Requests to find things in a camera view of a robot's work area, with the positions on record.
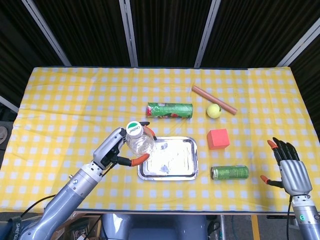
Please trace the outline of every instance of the black curtain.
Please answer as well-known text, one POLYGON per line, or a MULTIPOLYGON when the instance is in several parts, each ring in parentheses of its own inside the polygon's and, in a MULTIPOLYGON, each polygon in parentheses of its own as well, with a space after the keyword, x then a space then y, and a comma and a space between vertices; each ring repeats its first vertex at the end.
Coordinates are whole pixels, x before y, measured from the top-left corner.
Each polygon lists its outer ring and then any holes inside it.
POLYGON ((20 106, 34 67, 62 65, 21 1, 0 1, 0 96, 20 106))
POLYGON ((131 0, 140 67, 195 65, 211 0, 131 0))
POLYGON ((130 66, 118 0, 35 0, 73 66, 130 66))
POLYGON ((318 0, 222 0, 201 67, 275 67, 319 17, 318 0))
POLYGON ((290 67, 320 139, 320 36, 311 42, 290 67))

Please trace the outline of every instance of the cylindrical container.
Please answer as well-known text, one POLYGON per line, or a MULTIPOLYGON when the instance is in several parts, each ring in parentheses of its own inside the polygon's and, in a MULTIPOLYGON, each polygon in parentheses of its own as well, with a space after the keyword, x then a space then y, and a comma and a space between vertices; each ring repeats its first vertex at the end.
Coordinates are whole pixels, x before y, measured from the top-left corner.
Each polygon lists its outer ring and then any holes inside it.
POLYGON ((127 124, 125 130, 126 144, 134 155, 140 157, 143 154, 152 154, 155 140, 146 127, 143 127, 138 121, 131 121, 127 124))
POLYGON ((213 166, 210 175, 213 180, 247 179, 249 169, 247 166, 213 166))
POLYGON ((157 103, 148 102, 146 116, 149 118, 187 118, 193 113, 191 103, 157 103))

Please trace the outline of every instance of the red cube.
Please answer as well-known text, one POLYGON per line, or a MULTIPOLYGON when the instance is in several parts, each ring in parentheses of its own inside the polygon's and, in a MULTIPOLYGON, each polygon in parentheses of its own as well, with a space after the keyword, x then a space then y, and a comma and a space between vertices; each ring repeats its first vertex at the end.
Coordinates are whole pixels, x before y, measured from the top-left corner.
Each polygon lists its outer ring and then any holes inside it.
POLYGON ((224 149, 229 146, 229 137, 227 129, 210 130, 206 136, 208 140, 209 149, 224 149))

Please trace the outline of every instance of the yellow checkered tablecloth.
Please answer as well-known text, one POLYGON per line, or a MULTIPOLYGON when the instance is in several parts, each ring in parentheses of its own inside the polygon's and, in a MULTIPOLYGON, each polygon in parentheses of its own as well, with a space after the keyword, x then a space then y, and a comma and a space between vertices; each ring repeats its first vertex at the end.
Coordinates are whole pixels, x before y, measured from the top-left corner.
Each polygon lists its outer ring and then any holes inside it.
MULTIPOLYGON (((131 211, 286 212, 289 196, 265 185, 280 180, 267 140, 292 143, 320 206, 320 146, 290 68, 247 70, 35 68, 14 122, 0 171, 1 211, 24 211, 55 194, 117 127, 146 120, 147 102, 193 103, 191 119, 150 119, 157 136, 196 140, 199 174, 190 181, 144 181, 137 168, 116 166, 80 209, 131 211), (192 85, 238 109, 206 116, 210 102, 192 85), (209 150, 206 135, 227 128, 230 146, 209 150), (211 166, 246 165, 246 180, 213 181, 211 166)), ((120 156, 132 157, 127 146, 120 156)), ((33 211, 42 212, 48 201, 33 211)))

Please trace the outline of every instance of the plastic bottle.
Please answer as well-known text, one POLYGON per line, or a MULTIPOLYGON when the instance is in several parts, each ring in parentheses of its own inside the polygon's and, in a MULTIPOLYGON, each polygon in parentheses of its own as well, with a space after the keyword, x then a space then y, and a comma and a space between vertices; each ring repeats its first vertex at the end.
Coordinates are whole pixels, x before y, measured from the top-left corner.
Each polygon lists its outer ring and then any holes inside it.
POLYGON ((126 144, 134 155, 140 157, 143 154, 152 154, 155 141, 151 132, 138 121, 131 121, 126 128, 126 144))

